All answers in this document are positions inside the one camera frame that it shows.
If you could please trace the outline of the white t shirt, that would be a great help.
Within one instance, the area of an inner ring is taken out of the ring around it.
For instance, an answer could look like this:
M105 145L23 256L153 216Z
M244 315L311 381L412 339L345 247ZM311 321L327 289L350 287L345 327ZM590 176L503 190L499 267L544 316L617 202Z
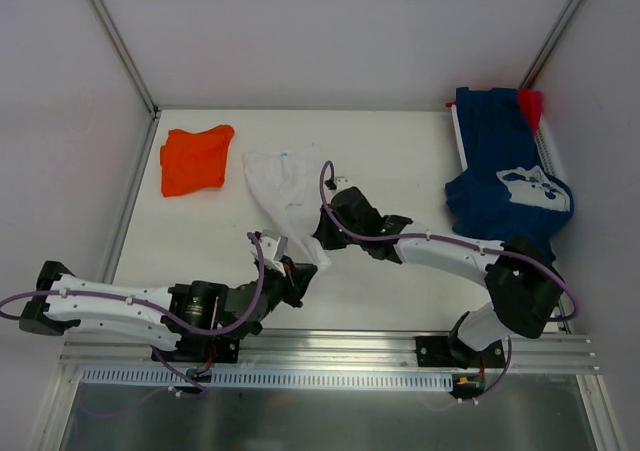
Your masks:
M320 220L322 149L313 144L301 150L246 152L242 163L253 198L287 239L291 258L327 270L331 260L313 237Z

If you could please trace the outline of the orange t shirt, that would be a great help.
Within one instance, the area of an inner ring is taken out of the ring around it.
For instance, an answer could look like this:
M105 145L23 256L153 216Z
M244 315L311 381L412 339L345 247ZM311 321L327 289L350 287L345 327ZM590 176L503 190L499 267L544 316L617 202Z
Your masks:
M184 196L225 183L228 152L235 130L221 124L192 133L172 129L160 148L161 193Z

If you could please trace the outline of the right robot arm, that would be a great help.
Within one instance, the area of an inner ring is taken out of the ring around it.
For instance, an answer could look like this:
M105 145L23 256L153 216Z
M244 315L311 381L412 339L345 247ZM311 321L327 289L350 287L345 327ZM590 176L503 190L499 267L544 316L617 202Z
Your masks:
M381 215L359 188L320 186L314 233L325 250L358 246L370 257L438 269L484 287L487 304L465 312L446 338L449 358L466 367L511 336L537 339L552 319L564 282L525 237L500 241L432 233L404 216Z

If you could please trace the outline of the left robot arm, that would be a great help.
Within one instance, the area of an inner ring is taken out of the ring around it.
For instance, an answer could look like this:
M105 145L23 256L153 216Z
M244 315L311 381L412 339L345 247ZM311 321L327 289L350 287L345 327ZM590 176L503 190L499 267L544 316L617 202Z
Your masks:
M280 269L258 268L256 280L231 288L194 281L131 288L76 277L57 261L44 263L36 296L24 306L21 330L44 336L68 331L112 333L146 343L174 361L197 361L218 339L257 335L278 305L299 308L318 269L283 257Z

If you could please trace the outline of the blue printed t shirt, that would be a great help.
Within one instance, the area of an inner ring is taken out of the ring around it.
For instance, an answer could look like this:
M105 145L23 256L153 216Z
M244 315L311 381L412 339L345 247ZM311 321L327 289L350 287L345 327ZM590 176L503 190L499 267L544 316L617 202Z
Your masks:
M545 172L519 91L460 87L455 104L467 166L445 184L453 231L503 242L524 236L554 262L551 239L572 218L573 196Z

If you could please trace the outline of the white perforated basket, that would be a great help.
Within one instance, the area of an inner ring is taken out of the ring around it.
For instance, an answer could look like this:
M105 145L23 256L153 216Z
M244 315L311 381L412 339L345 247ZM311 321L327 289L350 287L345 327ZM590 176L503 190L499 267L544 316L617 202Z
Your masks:
M464 143L462 138L461 127L458 118L457 105L455 103L447 104L447 108L451 112L455 142L457 146L458 156L460 160L461 169L465 171L468 168L466 152L464 150ZM566 173L564 172L561 164L559 152L555 145L551 130L547 125L544 118L540 119L538 131L535 133L534 140L536 143L538 155L542 163L544 171L558 179L565 179Z

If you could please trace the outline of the red t shirt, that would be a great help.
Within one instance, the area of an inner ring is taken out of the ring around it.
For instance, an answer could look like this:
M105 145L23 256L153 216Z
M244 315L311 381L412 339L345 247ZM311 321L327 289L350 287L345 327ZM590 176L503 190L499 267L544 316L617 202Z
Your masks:
M518 90L518 100L533 133L537 134L543 114L543 94L535 89L521 88Z

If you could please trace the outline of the aluminium mounting rail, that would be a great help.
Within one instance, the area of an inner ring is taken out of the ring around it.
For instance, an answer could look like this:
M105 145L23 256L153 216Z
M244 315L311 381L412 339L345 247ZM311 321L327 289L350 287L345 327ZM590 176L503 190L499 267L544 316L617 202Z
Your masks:
M433 354L443 333L266 329L240 342L240 368L399 371L416 369L418 359ZM513 337L509 370L523 374L596 375L601 361L592 340L566 333L537 339ZM66 364L149 364L151 350L122 338L75 335L63 346Z

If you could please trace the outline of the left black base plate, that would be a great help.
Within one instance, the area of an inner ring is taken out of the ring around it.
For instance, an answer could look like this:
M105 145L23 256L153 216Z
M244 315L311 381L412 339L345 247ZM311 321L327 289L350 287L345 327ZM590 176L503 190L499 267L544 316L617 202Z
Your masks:
M185 338L173 351L159 350L159 355L168 363L206 363L236 364L238 362L240 341L225 336L204 338Z

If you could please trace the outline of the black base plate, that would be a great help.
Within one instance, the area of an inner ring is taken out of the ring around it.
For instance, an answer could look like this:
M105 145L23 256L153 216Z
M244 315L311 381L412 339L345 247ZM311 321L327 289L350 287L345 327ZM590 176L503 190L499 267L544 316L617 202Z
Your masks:
M206 363L236 364L238 362L240 341L225 336L204 338L185 338L173 351L159 350L159 355L168 363Z
M484 351L452 349L444 335L416 336L415 356L420 368L488 368L500 369L506 364L506 353L501 341L489 345Z

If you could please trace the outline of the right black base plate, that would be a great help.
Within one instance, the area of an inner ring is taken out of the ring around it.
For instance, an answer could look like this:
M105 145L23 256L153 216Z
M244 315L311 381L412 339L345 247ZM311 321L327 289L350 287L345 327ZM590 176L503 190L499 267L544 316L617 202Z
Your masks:
M484 351L452 349L444 335L416 336L415 356L420 368L488 368L500 369L506 364L506 353L501 341L489 345Z

